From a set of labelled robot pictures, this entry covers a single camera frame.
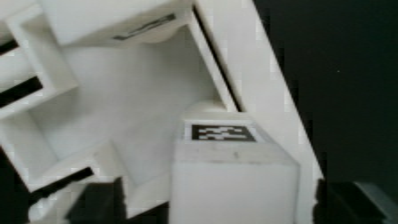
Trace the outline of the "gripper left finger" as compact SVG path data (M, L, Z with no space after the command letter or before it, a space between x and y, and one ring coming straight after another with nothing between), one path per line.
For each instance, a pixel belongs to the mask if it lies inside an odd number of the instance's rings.
M65 214L69 224L124 224L122 178L90 183Z

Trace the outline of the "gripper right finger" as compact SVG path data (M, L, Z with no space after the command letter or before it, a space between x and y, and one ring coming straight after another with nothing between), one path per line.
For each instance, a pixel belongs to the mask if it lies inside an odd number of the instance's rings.
M317 180L312 224L398 224L398 204L371 182Z

